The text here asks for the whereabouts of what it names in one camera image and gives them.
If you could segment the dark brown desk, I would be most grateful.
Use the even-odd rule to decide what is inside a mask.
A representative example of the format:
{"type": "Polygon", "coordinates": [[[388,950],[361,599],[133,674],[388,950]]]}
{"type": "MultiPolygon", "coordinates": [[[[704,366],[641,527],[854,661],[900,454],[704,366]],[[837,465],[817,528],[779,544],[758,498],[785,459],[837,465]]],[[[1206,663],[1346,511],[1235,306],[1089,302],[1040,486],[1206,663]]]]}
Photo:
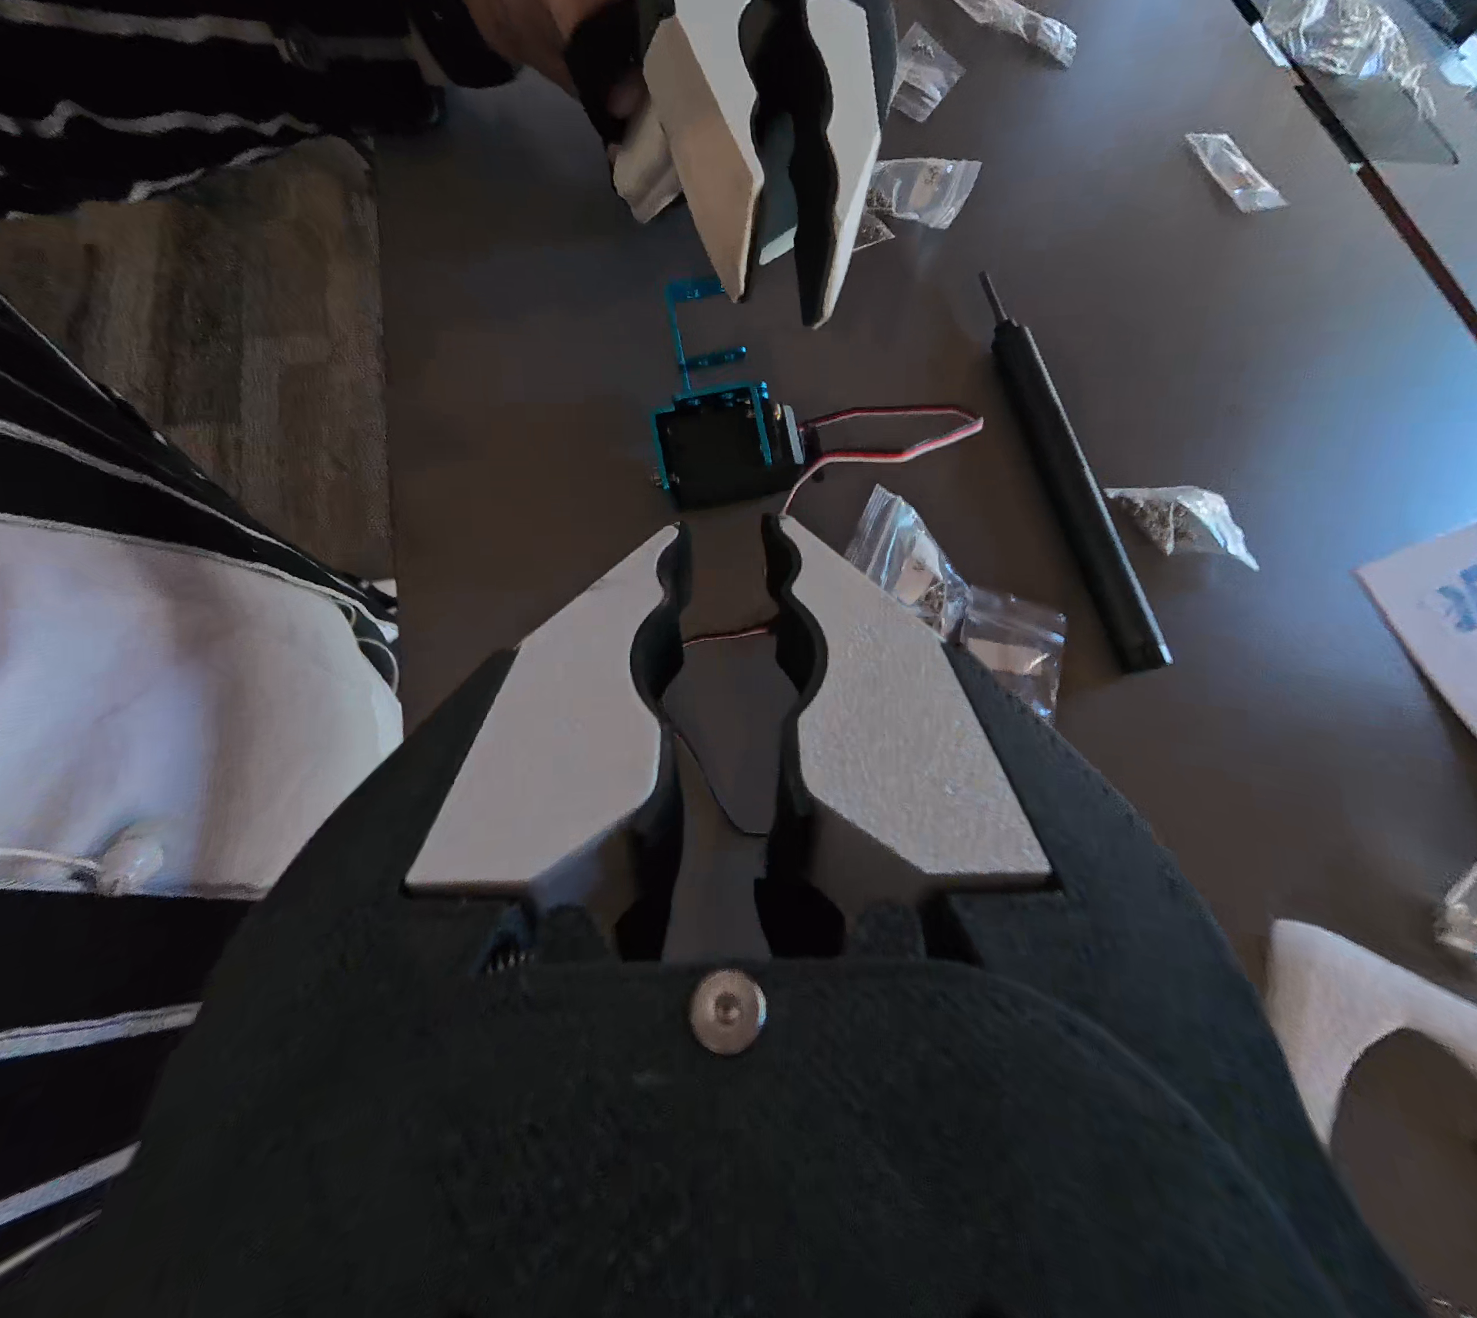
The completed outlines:
{"type": "MultiPolygon", "coordinates": [[[[1227,0],[1017,0],[1070,69],[950,0],[898,0],[965,63],[884,157],[978,159],[952,230],[861,251],[808,331],[789,262],[691,341],[745,341],[806,415],[946,402],[978,436],[888,477],[835,469],[796,517],[840,548],[873,481],[976,584],[1068,617],[1059,730],[1139,810],[1264,981],[1289,917],[1473,992],[1430,910],[1473,860],[1473,737],[1352,569],[1473,517],[1473,337],[1227,0]],[[1241,214],[1183,143],[1225,132],[1287,207],[1241,214]],[[1227,496],[1260,563],[1124,546],[1174,663],[1124,674],[988,352],[976,274],[1036,335],[1107,484],[1227,496]]],[[[672,392],[660,287],[704,256],[637,228],[578,105],[524,72],[450,90],[379,149],[394,572],[407,726],[672,517],[647,412],[672,392]]]]}

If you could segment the small clear bag of screws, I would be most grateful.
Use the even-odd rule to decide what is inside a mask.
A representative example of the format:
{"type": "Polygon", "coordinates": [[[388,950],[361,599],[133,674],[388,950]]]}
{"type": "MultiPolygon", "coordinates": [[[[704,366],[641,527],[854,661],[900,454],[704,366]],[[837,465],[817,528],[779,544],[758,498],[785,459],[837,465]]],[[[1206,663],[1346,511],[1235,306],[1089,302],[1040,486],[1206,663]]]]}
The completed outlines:
{"type": "Polygon", "coordinates": [[[963,74],[963,63],[921,23],[913,23],[898,42],[890,109],[915,124],[927,122],[963,74]]]}
{"type": "Polygon", "coordinates": [[[1225,132],[1187,132],[1185,147],[1241,214],[1287,207],[1283,193],[1245,157],[1225,132]]]}

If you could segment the clear bag of many screws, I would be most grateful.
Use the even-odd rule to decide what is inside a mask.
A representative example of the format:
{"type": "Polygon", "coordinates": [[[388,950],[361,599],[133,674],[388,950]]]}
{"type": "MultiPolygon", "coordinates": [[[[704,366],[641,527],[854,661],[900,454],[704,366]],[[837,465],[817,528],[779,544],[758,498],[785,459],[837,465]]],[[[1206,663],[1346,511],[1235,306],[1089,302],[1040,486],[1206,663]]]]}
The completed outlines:
{"type": "Polygon", "coordinates": [[[1120,507],[1132,525],[1162,555],[1201,553],[1235,559],[1258,571],[1227,500],[1191,484],[1105,488],[1105,500],[1120,507]]]}

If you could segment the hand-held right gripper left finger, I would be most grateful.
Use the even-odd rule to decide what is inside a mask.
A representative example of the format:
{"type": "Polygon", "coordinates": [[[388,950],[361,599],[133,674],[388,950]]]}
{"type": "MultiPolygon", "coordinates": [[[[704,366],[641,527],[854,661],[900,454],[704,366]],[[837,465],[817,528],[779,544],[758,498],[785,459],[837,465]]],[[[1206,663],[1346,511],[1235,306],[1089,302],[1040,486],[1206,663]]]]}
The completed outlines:
{"type": "Polygon", "coordinates": [[[660,724],[637,687],[641,624],[668,597],[660,561],[687,534],[656,528],[513,653],[404,887],[423,894],[584,896],[656,791],[660,724]]]}

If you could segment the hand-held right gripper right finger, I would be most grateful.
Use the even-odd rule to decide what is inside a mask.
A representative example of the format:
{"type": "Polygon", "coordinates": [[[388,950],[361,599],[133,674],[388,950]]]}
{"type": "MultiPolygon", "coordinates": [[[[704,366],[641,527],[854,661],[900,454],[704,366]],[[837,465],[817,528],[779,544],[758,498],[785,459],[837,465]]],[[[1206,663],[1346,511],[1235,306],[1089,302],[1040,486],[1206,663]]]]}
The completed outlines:
{"type": "Polygon", "coordinates": [[[766,883],[821,898],[1032,889],[1049,864],[946,645],[789,515],[760,521],[779,728],[766,883]]]}

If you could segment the blue bracket servo assembly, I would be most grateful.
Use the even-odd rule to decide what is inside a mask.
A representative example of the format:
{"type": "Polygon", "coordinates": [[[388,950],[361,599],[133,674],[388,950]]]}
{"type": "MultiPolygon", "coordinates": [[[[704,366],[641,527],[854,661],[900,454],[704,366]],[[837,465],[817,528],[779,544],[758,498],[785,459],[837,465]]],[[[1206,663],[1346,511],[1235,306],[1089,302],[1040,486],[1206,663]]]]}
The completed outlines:
{"type": "Polygon", "coordinates": [[[679,511],[783,494],[821,454],[817,435],[762,379],[745,373],[747,346],[685,350],[678,312],[720,297],[716,276],[662,289],[679,387],[649,413],[655,481],[679,511]]]}

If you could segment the long crumpled clear bag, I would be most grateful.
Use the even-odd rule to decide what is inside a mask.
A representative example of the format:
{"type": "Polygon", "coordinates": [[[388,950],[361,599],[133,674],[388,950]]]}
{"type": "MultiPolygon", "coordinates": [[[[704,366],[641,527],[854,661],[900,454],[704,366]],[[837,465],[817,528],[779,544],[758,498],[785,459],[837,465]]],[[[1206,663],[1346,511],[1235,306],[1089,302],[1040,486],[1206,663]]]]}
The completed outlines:
{"type": "Polygon", "coordinates": [[[1070,69],[1078,51],[1078,36],[1051,15],[1042,15],[1017,0],[950,0],[973,23],[988,30],[1011,34],[1034,48],[1063,71],[1070,69]]]}

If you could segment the person's left forearm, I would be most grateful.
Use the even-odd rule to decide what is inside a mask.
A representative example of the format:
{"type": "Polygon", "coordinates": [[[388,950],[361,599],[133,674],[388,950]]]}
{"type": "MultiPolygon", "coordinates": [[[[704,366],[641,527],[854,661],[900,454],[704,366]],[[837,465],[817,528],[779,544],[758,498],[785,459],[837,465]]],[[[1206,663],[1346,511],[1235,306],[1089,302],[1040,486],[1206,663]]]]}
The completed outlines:
{"type": "Polygon", "coordinates": [[[1,0],[3,218],[137,203],[509,82],[461,0],[1,0]]]}

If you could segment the open instruction manual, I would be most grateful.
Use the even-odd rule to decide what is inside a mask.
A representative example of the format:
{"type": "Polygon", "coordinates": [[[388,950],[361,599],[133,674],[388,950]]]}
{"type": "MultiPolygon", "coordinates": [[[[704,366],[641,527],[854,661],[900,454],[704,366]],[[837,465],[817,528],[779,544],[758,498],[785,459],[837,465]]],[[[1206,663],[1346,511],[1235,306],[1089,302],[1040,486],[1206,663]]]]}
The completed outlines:
{"type": "Polygon", "coordinates": [[[1354,571],[1409,661],[1474,733],[1474,523],[1354,571]]]}

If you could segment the white foam frame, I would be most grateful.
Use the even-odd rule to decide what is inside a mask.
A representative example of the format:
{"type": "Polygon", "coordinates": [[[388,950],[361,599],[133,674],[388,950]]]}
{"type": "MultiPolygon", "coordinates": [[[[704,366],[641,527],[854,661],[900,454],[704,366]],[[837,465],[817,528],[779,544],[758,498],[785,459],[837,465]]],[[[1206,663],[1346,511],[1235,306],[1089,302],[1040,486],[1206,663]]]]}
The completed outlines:
{"type": "Polygon", "coordinates": [[[1356,1063],[1398,1032],[1442,1048],[1474,1072],[1474,1005],[1373,952],[1304,921],[1273,921],[1266,1021],[1321,1145],[1356,1063]]]}

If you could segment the black electric screwdriver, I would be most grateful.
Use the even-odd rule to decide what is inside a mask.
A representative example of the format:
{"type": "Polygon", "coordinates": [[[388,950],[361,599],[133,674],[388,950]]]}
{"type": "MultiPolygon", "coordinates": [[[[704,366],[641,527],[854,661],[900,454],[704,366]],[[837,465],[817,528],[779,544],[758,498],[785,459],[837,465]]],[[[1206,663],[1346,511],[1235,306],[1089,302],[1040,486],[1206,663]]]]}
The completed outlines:
{"type": "Polygon", "coordinates": [[[1005,310],[986,270],[978,283],[994,320],[990,356],[1007,406],[1116,664],[1128,676],[1168,668],[1172,651],[1036,339],[1005,310]]]}

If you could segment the flat clear bag of screws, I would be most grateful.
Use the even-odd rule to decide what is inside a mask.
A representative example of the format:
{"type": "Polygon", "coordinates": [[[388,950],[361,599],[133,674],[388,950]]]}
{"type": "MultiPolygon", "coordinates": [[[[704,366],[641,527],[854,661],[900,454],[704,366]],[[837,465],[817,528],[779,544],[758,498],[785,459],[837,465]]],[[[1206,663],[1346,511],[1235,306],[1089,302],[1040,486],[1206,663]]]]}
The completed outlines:
{"type": "Polygon", "coordinates": [[[953,643],[1045,724],[1055,724],[1066,617],[1009,592],[971,586],[953,643]]]}

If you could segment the clear bag with handwritten mark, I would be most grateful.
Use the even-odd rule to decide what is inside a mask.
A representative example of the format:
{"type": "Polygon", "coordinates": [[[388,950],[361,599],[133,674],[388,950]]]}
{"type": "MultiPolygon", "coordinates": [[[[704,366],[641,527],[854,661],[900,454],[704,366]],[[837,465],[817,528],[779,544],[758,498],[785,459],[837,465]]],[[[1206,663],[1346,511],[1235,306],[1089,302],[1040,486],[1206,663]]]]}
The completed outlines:
{"type": "Polygon", "coordinates": [[[877,161],[865,208],[881,218],[948,230],[973,193],[980,161],[909,157],[877,161]]]}

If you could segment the person's torso striped shirt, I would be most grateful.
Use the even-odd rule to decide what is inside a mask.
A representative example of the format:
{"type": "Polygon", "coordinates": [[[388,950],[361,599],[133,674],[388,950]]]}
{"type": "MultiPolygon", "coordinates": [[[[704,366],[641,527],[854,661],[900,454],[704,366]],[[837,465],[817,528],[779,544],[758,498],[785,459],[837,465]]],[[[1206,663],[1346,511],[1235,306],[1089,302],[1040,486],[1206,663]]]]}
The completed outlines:
{"type": "Polygon", "coordinates": [[[248,904],[402,741],[396,632],[3,300],[3,1279],[95,1216],[248,904]]]}

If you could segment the crumpled small clear bag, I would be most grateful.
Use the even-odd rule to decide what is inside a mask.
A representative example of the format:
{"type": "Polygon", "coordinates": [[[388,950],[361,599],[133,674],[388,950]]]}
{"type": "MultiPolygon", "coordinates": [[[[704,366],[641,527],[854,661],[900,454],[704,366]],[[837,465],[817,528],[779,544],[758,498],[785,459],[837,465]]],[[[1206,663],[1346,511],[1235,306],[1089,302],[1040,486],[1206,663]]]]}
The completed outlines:
{"type": "Polygon", "coordinates": [[[1434,942],[1448,954],[1474,959],[1474,881],[1477,866],[1471,862],[1450,883],[1434,910],[1434,942]]]}

